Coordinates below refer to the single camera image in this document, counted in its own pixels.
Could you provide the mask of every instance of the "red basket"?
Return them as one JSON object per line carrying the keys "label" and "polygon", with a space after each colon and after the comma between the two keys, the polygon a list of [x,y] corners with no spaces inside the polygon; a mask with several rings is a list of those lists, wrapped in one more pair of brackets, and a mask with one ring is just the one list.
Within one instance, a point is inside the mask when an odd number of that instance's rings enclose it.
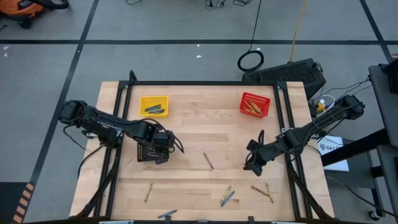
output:
{"label": "red basket", "polygon": [[[250,112],[250,111],[245,110],[245,108],[247,108],[247,109],[254,108],[251,102],[256,104],[256,106],[260,109],[261,114],[259,114],[257,112]],[[244,114],[248,114],[248,115],[252,115],[252,116],[257,116],[259,118],[263,118],[263,117],[268,115],[270,102],[271,102],[271,100],[266,98],[266,97],[259,96],[259,95],[254,95],[252,93],[244,92],[243,96],[242,96],[242,100],[241,100],[241,106],[239,107],[239,109]]]}

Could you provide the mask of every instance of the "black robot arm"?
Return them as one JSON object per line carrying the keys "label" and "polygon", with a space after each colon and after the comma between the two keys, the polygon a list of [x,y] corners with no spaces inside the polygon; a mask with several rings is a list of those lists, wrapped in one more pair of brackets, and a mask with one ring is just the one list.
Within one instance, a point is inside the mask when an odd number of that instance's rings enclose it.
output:
{"label": "black robot arm", "polygon": [[167,162],[169,149],[174,151],[174,145],[184,153],[181,142],[173,132],[166,130],[153,119],[128,121],[88,106],[84,101],[71,100],[63,105],[59,120],[69,126],[82,127],[85,131],[96,134],[100,144],[106,147],[118,147],[121,144],[122,133],[126,134],[138,142],[139,162]]}
{"label": "black robot arm", "polygon": [[342,119],[357,119],[364,113],[364,105],[355,96],[343,96],[335,101],[334,107],[312,122],[301,128],[290,129],[278,136],[276,141],[264,145],[263,137],[259,140],[250,140],[247,150],[250,151],[246,158],[244,170],[252,170],[257,176],[262,173],[262,167],[277,156],[288,153],[299,155],[302,153],[311,136],[319,130]]}

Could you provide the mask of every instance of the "wooden table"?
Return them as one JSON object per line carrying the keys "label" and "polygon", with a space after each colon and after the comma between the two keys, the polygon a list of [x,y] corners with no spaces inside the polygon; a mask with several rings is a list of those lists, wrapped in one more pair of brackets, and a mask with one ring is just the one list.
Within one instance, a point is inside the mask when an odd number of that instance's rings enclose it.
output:
{"label": "wooden table", "polygon": [[[113,112],[117,86],[117,82],[102,84],[96,105],[99,110]],[[295,125],[303,126],[311,120],[303,84],[288,83],[288,88]],[[238,110],[244,91],[271,99],[267,117],[256,118]],[[250,139],[257,139],[262,129],[265,130],[264,142],[275,141],[275,136],[280,134],[271,86],[134,85],[128,120],[142,119],[138,115],[140,97],[151,95],[169,95],[169,115],[157,121],[181,140],[185,154],[176,150],[170,154],[169,161],[161,165],[137,162],[137,144],[125,137],[111,217],[113,220],[157,220],[158,215],[175,209],[178,212],[172,215],[172,220],[245,221],[248,216],[254,216],[256,221],[294,220],[283,156],[263,167],[260,177],[243,170],[249,152],[246,146]],[[119,116],[123,110],[121,104]],[[288,127],[285,113],[284,121]],[[97,147],[97,139],[88,140],[86,155]],[[204,152],[213,163],[214,170],[210,169]],[[97,190],[103,158],[104,149],[88,159],[82,167],[71,215],[82,210]],[[302,160],[309,191],[333,216],[319,154],[306,147]],[[266,191],[266,181],[271,187],[274,203],[251,189],[251,185],[254,185]],[[154,183],[153,189],[144,203],[151,182]],[[221,207],[220,198],[230,185],[236,192]],[[297,192],[302,203],[301,193],[298,189]],[[103,197],[101,214],[104,214],[108,193]],[[300,210],[304,217],[302,204]]]}

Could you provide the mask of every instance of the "yellow tray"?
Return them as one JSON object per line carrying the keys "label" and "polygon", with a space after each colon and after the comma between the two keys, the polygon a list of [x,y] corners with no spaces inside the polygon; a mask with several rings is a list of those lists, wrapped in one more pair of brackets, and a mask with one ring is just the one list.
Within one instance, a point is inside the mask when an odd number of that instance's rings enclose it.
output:
{"label": "yellow tray", "polygon": [[[146,108],[151,106],[162,105],[164,112],[161,114],[150,114],[145,112]],[[163,118],[169,113],[169,96],[143,96],[139,103],[139,114],[147,118]]]}

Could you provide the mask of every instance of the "black floor stripe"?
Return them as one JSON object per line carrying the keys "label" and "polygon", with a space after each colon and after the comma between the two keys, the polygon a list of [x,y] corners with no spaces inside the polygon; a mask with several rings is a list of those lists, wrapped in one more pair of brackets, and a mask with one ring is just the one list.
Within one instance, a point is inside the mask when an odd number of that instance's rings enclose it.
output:
{"label": "black floor stripe", "polygon": [[359,1],[361,2],[363,10],[365,11],[366,17],[368,18],[368,20],[372,26],[373,32],[376,35],[377,40],[380,42],[380,46],[381,46],[381,49],[383,50],[384,56],[386,57],[388,63],[391,63],[393,61],[393,59],[390,54],[390,51],[388,50],[388,47],[383,39],[383,36],[380,33],[379,28],[376,25],[376,22],[374,21],[374,18],[372,16],[371,11],[369,10],[368,5],[366,4],[366,1],[365,0],[359,0]]}
{"label": "black floor stripe", "polygon": [[42,148],[40,150],[39,158],[36,161],[36,165],[34,167],[32,176],[30,177],[30,183],[33,183],[34,186],[37,185],[37,181],[39,180],[39,176],[42,171],[45,158],[49,151],[50,143],[51,143],[52,137],[54,135],[55,128],[57,127],[58,114],[62,108],[63,103],[65,102],[66,97],[67,97],[68,90],[69,90],[70,84],[72,82],[72,78],[75,74],[76,66],[79,62],[81,51],[83,50],[83,46],[85,44],[85,40],[87,38],[87,34],[90,29],[91,22],[93,21],[93,18],[94,18],[94,14],[95,14],[95,11],[96,11],[96,8],[98,5],[98,1],[99,0],[94,0],[93,5],[91,6],[91,10],[88,15],[85,28],[83,30],[83,33],[81,34],[78,47],[76,49],[75,55],[73,56],[73,60],[71,62],[71,65],[70,65],[70,68],[68,71],[68,75],[65,79],[65,83],[63,84],[62,91],[61,91],[60,97],[58,99],[57,106],[55,107],[55,111],[52,116],[49,129],[47,130],[47,134],[45,135],[45,139],[44,139]]}
{"label": "black floor stripe", "polygon": [[[157,45],[157,44],[250,44],[251,40],[87,40],[85,44]],[[293,40],[255,40],[254,44],[291,45]],[[296,40],[297,45],[378,45],[377,40]]]}
{"label": "black floor stripe", "polygon": [[[254,44],[290,45],[292,40],[255,40]],[[384,41],[398,45],[398,40]],[[98,45],[250,44],[251,40],[85,40]],[[80,40],[0,40],[0,44],[80,44]],[[297,45],[381,45],[379,40],[296,40]]]}
{"label": "black floor stripe", "polygon": [[79,44],[80,40],[0,40],[0,44]]}

